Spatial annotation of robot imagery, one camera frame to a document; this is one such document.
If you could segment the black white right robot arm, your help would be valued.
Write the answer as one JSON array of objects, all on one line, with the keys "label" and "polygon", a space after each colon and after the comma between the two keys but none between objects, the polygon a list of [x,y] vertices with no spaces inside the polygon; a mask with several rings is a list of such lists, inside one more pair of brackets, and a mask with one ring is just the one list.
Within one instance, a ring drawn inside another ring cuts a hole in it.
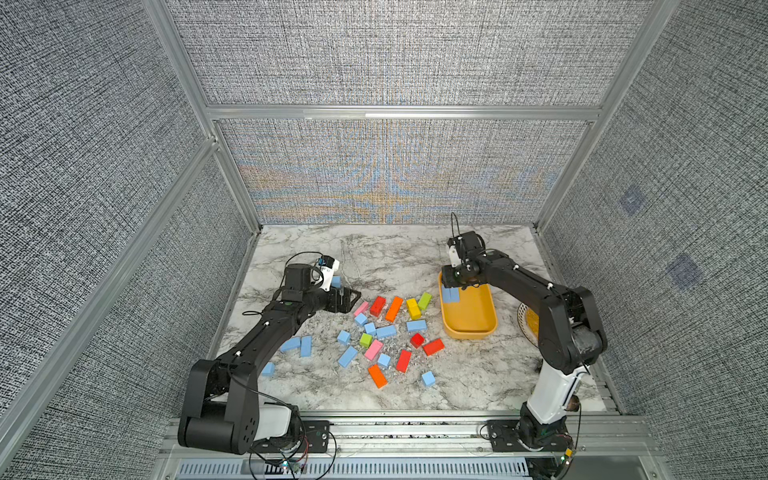
[{"label": "black white right robot arm", "polygon": [[538,320],[536,346],[542,367],[534,390],[520,408],[512,440],[541,451],[567,440],[567,408],[588,367],[607,349],[607,337],[594,295],[568,288],[524,268],[509,255],[486,246],[474,231],[447,240],[450,263],[441,270],[447,288],[491,285],[527,307]]}]

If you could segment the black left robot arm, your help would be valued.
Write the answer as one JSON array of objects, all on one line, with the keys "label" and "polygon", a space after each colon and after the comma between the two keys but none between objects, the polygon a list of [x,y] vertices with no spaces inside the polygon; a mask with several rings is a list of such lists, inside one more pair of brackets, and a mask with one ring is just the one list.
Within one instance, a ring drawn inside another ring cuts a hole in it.
[{"label": "black left robot arm", "polygon": [[347,314],[361,292],[332,285],[333,270],[291,264],[259,323],[235,346],[189,372],[177,440],[183,447],[244,454],[262,439],[285,435],[294,408],[268,401],[259,391],[259,377],[274,354],[316,313]]}]

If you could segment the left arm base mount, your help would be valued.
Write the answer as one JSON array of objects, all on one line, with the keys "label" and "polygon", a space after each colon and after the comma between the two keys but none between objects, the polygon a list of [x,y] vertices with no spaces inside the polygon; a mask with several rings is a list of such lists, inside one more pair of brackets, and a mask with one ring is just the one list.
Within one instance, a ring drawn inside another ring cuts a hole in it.
[{"label": "left arm base mount", "polygon": [[283,436],[256,441],[250,452],[265,454],[326,453],[330,438],[331,423],[325,420],[294,422]]}]

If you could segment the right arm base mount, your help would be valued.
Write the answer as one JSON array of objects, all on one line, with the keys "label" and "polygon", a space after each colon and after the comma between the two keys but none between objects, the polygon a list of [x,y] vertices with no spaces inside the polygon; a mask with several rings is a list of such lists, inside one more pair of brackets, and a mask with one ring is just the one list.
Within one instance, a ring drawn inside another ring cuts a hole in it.
[{"label": "right arm base mount", "polygon": [[564,418],[552,424],[528,418],[492,420],[486,430],[494,452],[565,452],[575,445]]}]

